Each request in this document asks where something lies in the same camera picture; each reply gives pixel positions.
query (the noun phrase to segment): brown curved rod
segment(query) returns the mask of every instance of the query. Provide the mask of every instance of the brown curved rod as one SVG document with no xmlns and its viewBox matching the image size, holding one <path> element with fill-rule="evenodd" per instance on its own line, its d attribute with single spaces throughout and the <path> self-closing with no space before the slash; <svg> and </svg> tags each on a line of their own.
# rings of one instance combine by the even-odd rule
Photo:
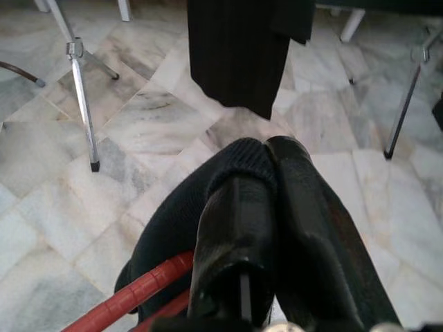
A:
<svg viewBox="0 0 443 332">
<path fill-rule="evenodd" d="M 13 71 L 14 73 L 17 73 L 23 76 L 24 78 L 27 78 L 28 80 L 36 83 L 36 85 L 40 86 L 41 88 L 46 85 L 46 83 L 43 80 L 39 79 L 38 77 L 35 77 L 34 75 L 31 75 L 30 73 L 24 71 L 19 67 L 14 66 L 13 64 L 0 61 L 0 67 L 8 69 L 9 71 Z"/>
</svg>

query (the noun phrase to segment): red cable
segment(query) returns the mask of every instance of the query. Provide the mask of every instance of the red cable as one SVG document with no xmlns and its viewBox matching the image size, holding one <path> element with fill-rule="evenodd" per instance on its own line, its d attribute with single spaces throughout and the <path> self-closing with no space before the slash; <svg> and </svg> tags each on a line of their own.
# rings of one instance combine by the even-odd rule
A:
<svg viewBox="0 0 443 332">
<path fill-rule="evenodd" d="M 100 332 L 124 314 L 185 275 L 192 268 L 192 252 L 177 255 L 145 273 L 66 327 L 64 332 Z"/>
<path fill-rule="evenodd" d="M 171 302 L 166 304 L 162 309 L 157 311 L 151 317 L 143 320 L 139 325 L 134 327 L 131 332 L 148 332 L 152 322 L 158 317 L 172 317 L 178 315 L 181 311 L 188 307 L 189 289 L 177 296 Z"/>
</svg>

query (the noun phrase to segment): black rubber foot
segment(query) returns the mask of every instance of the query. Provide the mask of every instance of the black rubber foot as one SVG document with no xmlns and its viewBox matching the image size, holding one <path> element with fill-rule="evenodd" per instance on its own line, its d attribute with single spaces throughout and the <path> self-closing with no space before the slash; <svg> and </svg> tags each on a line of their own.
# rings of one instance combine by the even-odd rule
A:
<svg viewBox="0 0 443 332">
<path fill-rule="evenodd" d="M 92 172 L 98 172 L 99 169 L 100 169 L 100 161 L 98 161 L 96 163 L 91 163 L 91 171 Z"/>
<path fill-rule="evenodd" d="M 386 160 L 391 160 L 393 154 L 394 154 L 394 151 L 391 151 L 391 152 L 387 152 L 386 150 L 383 151 L 383 155 L 385 156 Z"/>
</svg>

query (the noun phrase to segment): red tube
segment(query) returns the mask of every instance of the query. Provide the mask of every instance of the red tube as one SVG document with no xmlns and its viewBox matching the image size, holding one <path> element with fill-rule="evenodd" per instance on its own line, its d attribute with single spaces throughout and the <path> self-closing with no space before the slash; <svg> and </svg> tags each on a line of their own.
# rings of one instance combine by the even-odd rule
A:
<svg viewBox="0 0 443 332">
<path fill-rule="evenodd" d="M 177 255 L 145 273 L 116 294 L 91 309 L 65 332 L 100 332 L 142 304 L 192 268 L 192 252 Z"/>
<path fill-rule="evenodd" d="M 143 320 L 139 325 L 134 327 L 131 332 L 148 332 L 152 322 L 158 317 L 172 317 L 178 315 L 181 311 L 188 307 L 189 289 L 177 296 L 171 302 L 166 304 L 162 309 L 157 311 L 151 317 Z"/>
</svg>

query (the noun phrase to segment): marble floor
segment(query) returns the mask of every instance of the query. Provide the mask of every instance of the marble floor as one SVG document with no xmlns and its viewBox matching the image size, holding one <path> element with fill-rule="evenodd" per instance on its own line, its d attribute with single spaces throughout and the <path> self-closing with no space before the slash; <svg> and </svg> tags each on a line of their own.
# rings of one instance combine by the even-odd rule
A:
<svg viewBox="0 0 443 332">
<path fill-rule="evenodd" d="M 350 211 L 407 327 L 443 320 L 443 134 L 431 108 L 443 91 L 437 43 L 395 157 L 381 153 L 424 18 L 369 13 L 352 41 L 347 13 L 317 10 L 312 41 L 291 42 L 271 121 L 227 109 L 191 80 L 186 7 L 62 1 L 86 47 L 121 76 L 84 67 L 102 168 L 92 174 L 64 40 L 31 0 L 0 1 L 0 321 L 2 331 L 59 331 L 112 294 L 161 201 L 242 136 L 295 136 Z M 350 77 L 362 77 L 350 86 Z M 127 316 L 108 331 L 127 331 Z"/>
</svg>

